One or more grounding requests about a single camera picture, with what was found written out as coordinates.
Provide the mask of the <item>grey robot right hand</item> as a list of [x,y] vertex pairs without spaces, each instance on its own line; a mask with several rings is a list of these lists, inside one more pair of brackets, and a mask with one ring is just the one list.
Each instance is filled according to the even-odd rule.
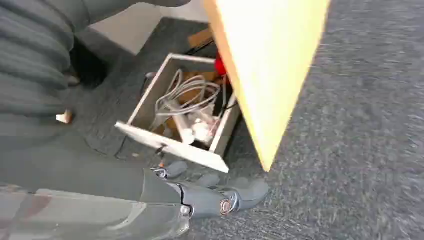
[[163,240],[191,219],[251,209],[269,192],[262,179],[219,185],[216,175],[170,180],[185,170],[142,168],[103,155],[82,137],[0,139],[0,237],[3,240]]

